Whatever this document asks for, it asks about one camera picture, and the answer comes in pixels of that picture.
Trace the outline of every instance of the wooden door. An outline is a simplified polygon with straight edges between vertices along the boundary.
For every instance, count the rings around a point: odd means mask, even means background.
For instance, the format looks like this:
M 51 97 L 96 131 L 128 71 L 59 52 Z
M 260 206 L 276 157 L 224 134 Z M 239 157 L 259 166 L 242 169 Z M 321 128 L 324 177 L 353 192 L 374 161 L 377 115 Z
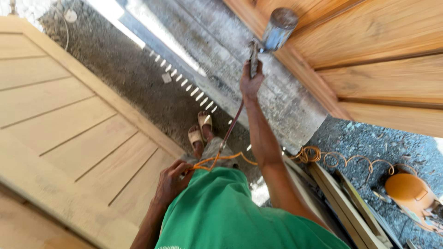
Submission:
M 0 75 L 0 182 L 96 246 L 128 248 L 183 150 L 26 20 L 0 17 Z

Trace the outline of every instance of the gravel ground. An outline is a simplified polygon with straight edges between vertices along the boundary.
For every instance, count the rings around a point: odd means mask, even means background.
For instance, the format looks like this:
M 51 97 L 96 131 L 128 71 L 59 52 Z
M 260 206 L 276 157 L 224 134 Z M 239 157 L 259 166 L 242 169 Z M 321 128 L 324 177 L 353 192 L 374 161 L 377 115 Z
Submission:
M 443 156 L 439 151 L 439 148 L 443 151 L 442 139 L 328 117 L 306 145 L 318 146 L 325 152 L 340 152 L 346 158 L 363 155 L 371 161 L 383 159 L 392 164 L 408 164 L 431 185 L 437 196 L 443 194 Z M 384 185 L 389 177 L 388 168 L 385 163 L 375 163 L 374 173 L 365 184 L 369 174 L 366 161 L 355 159 L 346 168 L 343 162 L 337 167 L 350 179 L 362 198 L 392 226 L 401 243 L 410 239 L 418 248 L 443 248 L 442 237 L 419 228 L 395 204 L 382 202 L 371 192 L 372 187 Z
M 7 2 L 0 0 L 3 15 L 7 13 Z M 198 93 L 190 96 L 195 86 L 186 91 L 191 82 L 184 87 L 175 81 L 165 84 L 161 75 L 165 73 L 168 63 L 160 66 L 162 59 L 156 62 L 156 54 L 150 56 L 148 47 L 141 50 L 83 2 L 62 1 L 61 6 L 53 4 L 53 7 L 49 6 L 49 2 L 51 0 L 18 0 L 17 11 L 61 47 L 65 47 L 65 24 L 60 16 L 56 17 L 55 9 L 75 10 L 78 20 L 68 24 L 68 52 L 139 108 L 165 134 L 190 151 L 187 131 L 191 125 L 196 124 L 197 113 L 204 109 L 204 106 L 200 107 L 200 102 L 195 101 Z M 223 110 L 217 109 L 214 112 L 214 131 L 223 136 L 231 119 Z M 246 152 L 249 145 L 248 131 L 237 125 L 229 144 L 235 152 Z M 306 145 L 318 146 L 322 151 L 337 151 L 346 158 L 364 155 L 371 161 L 384 159 L 393 164 L 409 164 L 417 170 L 419 177 L 431 185 L 437 196 L 443 194 L 443 167 L 439 167 L 443 164 L 443 156 L 439 151 L 439 147 L 443 151 L 442 139 L 328 117 Z M 247 175 L 252 190 L 263 187 L 263 178 L 260 178 L 257 167 L 245 163 L 241 163 L 240 167 Z M 375 164 L 374 173 L 367 184 L 365 182 L 369 171 L 364 162 L 353 160 L 348 167 L 344 168 L 341 164 L 338 169 L 351 180 L 362 198 L 392 226 L 401 243 L 410 239 L 419 249 L 443 248 L 443 238 L 417 227 L 394 204 L 384 203 L 372 194 L 371 188 L 383 186 L 389 177 L 387 165 Z

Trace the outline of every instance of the finger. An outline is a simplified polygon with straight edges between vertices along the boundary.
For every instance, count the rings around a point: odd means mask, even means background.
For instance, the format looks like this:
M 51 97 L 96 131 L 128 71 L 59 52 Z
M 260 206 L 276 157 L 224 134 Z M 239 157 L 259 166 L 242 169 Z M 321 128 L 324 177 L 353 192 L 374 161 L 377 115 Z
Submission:
M 185 170 L 192 168 L 190 163 L 181 163 L 176 169 L 174 169 L 174 176 L 181 175 Z
M 169 168 L 168 169 L 170 169 L 170 170 L 174 170 L 174 169 L 176 169 L 180 164 L 182 164 L 182 163 L 186 163 L 185 161 L 183 161 L 183 160 L 181 160 L 181 159 L 177 159 L 177 160 L 175 160 L 170 166 L 169 166 Z
M 263 63 L 259 60 L 257 65 L 257 74 L 262 74 L 263 73 L 262 70 L 263 70 Z
M 251 62 L 247 60 L 243 65 L 243 77 L 248 77 L 250 79 L 251 78 L 250 70 L 251 70 Z
M 186 176 L 182 179 L 182 181 L 180 182 L 180 189 L 184 190 L 185 188 L 188 187 L 189 182 L 191 181 L 192 175 L 194 174 L 195 170 L 191 170 L 189 171 Z

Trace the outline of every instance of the concrete wall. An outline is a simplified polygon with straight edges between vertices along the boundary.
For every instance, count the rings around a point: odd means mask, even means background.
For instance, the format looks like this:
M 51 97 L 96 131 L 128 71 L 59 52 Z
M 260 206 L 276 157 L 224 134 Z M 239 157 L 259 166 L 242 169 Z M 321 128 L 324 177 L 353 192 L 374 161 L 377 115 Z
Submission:
M 120 0 L 120 4 L 135 18 L 148 20 L 143 22 L 148 29 L 151 22 L 160 22 L 206 73 L 202 76 L 181 65 L 188 69 L 190 80 L 235 116 L 241 102 L 238 83 L 253 34 L 222 0 Z M 259 59 L 266 75 L 259 91 L 260 105 L 280 143 L 296 153 L 327 113 L 272 54 L 261 54 Z M 248 127 L 245 110 L 239 121 Z

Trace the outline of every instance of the sandal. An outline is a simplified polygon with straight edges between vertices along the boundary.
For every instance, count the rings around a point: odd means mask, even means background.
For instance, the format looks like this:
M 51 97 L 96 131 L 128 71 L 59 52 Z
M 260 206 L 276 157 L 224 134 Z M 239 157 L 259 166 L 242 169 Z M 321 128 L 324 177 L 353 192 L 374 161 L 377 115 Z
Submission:
M 197 141 L 201 141 L 203 143 L 202 133 L 200 130 L 196 129 L 195 131 L 191 131 L 192 128 L 195 128 L 196 125 L 192 126 L 188 131 L 188 138 L 191 142 L 192 149 L 195 150 L 194 143 Z
M 209 115 L 209 114 L 207 114 L 207 115 L 205 115 L 205 114 L 203 114 L 204 113 L 204 111 L 201 111 L 201 112 L 199 112 L 198 113 L 198 115 L 197 115 L 197 119 L 198 119 L 198 124 L 200 125 L 200 131 L 202 132 L 202 134 L 203 134 L 203 126 L 204 125 L 210 125 L 211 126 L 211 131 L 212 131 L 212 117 L 211 117 L 211 115 Z

